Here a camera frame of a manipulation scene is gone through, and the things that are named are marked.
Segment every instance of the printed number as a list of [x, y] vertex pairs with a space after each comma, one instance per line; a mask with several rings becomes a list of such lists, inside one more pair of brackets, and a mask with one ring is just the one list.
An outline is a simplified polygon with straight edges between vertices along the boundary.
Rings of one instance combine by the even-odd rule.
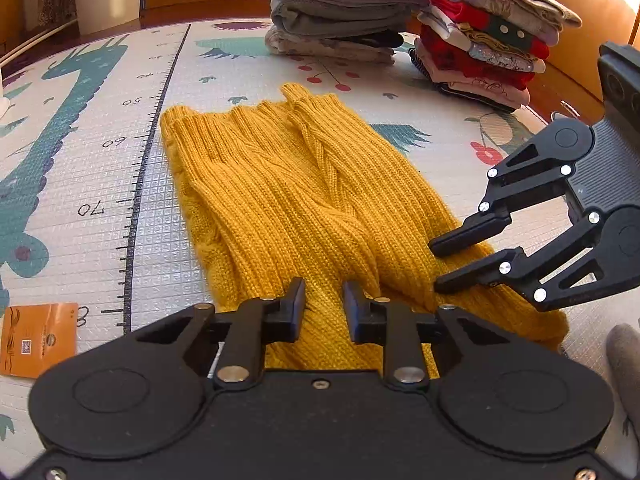
[[91, 209], [91, 205], [90, 204], [82, 204], [79, 208], [78, 208], [78, 214], [80, 216], [85, 216], [89, 211], [91, 211], [90, 216], [93, 215], [101, 215], [102, 213], [104, 213], [104, 207], [98, 211], [98, 207], [100, 206], [100, 202], [102, 200], [98, 200], [98, 203], [95, 205], [95, 207], [93, 209]]
[[109, 146], [111, 146], [112, 144], [115, 144], [116, 146], [119, 146], [119, 145], [121, 145], [121, 144], [124, 142], [124, 140], [125, 140], [126, 138], [127, 138], [127, 137], [118, 137], [118, 138], [117, 138], [117, 139], [115, 139], [115, 140], [105, 140], [105, 141], [102, 143], [102, 147], [103, 147], [103, 148], [108, 148], [108, 147], [109, 147]]
[[78, 307], [78, 323], [76, 323], [76, 326], [78, 328], [86, 325], [86, 317], [88, 315], [89, 315], [89, 307], [87, 306]]

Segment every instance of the ribbed knit fabric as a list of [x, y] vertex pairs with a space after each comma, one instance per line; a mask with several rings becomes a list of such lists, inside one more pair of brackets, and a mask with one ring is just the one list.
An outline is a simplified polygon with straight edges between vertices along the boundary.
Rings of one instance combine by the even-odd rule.
[[435, 258], [428, 241], [458, 223], [419, 172], [334, 94], [313, 96], [297, 84], [282, 92], [284, 103], [225, 114], [178, 106], [161, 118], [217, 306], [233, 310], [246, 298], [282, 294], [293, 276], [306, 280], [300, 340], [270, 345], [268, 367], [380, 367], [380, 348], [349, 341], [341, 300], [349, 279], [416, 310], [455, 303], [550, 348], [562, 341], [563, 314], [539, 314], [504, 286], [435, 294], [437, 276], [488, 255], [488, 245]]

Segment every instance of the metal rivet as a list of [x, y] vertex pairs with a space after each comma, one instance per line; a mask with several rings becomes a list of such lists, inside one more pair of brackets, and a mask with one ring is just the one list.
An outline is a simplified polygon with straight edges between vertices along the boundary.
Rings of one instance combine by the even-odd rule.
[[401, 383], [415, 384], [424, 379], [424, 370], [415, 366], [403, 366], [396, 369], [394, 377]]
[[596, 480], [598, 475], [593, 469], [581, 469], [575, 474], [575, 480]]
[[66, 480], [66, 473], [62, 469], [53, 468], [45, 473], [44, 478], [46, 480]]
[[546, 290], [544, 288], [537, 288], [533, 293], [533, 299], [538, 303], [546, 300]]
[[316, 390], [326, 390], [331, 386], [331, 383], [324, 379], [318, 379], [317, 381], [314, 381], [312, 385]]
[[249, 370], [242, 366], [229, 365], [220, 368], [216, 375], [225, 383], [241, 383], [249, 376]]

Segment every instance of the foam floor mat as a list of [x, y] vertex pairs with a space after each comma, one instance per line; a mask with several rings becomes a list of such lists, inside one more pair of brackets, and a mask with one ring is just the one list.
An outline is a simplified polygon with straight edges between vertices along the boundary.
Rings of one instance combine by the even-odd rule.
[[[476, 211], [487, 169], [544, 126], [526, 108], [507, 114], [439, 94], [411, 64], [408, 34], [395, 65], [383, 67], [270, 56], [269, 26], [246, 19], [140, 30], [5, 79], [11, 108], [0, 120], [0, 309], [79, 303], [82, 352], [210, 301], [162, 149], [159, 116], [174, 104], [225, 111], [281, 100], [284, 82], [336, 92], [461, 220]], [[9, 209], [2, 199], [14, 191], [22, 201]], [[530, 253], [569, 225], [556, 199], [516, 213], [492, 243]], [[609, 380], [604, 338], [618, 322], [638, 326], [638, 298], [630, 291], [569, 309], [568, 355]], [[0, 376], [0, 468], [9, 475], [42, 450], [27, 413], [30, 386]], [[599, 451], [635, 473], [637, 444], [619, 402]]]

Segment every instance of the wall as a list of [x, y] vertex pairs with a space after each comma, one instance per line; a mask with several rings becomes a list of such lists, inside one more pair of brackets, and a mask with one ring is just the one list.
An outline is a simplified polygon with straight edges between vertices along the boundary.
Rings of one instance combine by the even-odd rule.
[[20, 44], [24, 29], [22, 0], [1, 0], [0, 5], [0, 56]]

